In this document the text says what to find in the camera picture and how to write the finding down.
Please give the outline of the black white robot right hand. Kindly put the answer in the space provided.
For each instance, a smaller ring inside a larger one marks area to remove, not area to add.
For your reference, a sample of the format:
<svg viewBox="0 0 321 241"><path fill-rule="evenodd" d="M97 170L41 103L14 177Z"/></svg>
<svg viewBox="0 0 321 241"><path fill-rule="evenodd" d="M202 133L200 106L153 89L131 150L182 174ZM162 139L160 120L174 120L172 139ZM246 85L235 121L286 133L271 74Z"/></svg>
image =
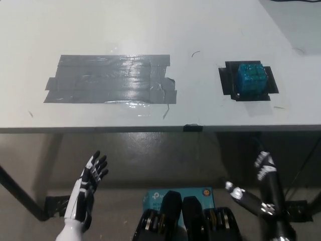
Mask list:
<svg viewBox="0 0 321 241"><path fill-rule="evenodd" d="M230 181L225 182L225 189L236 203L252 214L267 220L286 220L285 198L271 154L261 151L254 162L254 167L257 169L256 179L260 186L260 198Z"/></svg>

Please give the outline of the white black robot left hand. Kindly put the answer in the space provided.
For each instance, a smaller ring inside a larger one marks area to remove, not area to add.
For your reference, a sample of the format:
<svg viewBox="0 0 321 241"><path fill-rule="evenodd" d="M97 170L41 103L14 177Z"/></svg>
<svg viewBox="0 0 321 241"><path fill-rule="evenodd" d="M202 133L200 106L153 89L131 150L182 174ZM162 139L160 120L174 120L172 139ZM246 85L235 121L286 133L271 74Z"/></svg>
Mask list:
<svg viewBox="0 0 321 241"><path fill-rule="evenodd" d="M91 216L93 196L99 183L108 174L107 157L96 151L76 180L65 212L65 219L85 224Z"/></svg>

